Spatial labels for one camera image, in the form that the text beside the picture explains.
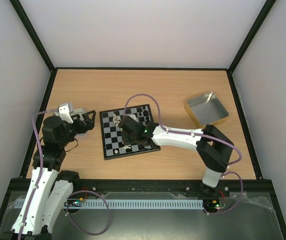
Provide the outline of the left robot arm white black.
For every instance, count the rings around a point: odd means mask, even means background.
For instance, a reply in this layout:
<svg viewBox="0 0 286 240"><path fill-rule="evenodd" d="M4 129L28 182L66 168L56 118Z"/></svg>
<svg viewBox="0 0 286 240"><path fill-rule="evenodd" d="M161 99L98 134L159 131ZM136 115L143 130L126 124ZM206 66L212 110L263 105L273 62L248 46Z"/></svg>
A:
<svg viewBox="0 0 286 240"><path fill-rule="evenodd" d="M96 111L73 111L67 105L43 120L37 140L30 185L23 206L2 240L50 240L55 221L67 198L78 188L78 172L60 170L66 146L95 126Z"/></svg>

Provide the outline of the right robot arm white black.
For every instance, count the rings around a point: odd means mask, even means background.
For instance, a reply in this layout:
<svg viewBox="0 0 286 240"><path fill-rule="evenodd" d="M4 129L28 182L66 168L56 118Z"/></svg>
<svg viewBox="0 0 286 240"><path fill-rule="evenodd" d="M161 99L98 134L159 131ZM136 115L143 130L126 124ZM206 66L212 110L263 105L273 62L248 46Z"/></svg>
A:
<svg viewBox="0 0 286 240"><path fill-rule="evenodd" d="M214 125L199 129L172 128L157 122L143 124L134 115L126 115L118 127L125 145L172 146L197 152L205 165L201 191L207 196L218 191L218 183L227 170L234 143Z"/></svg>

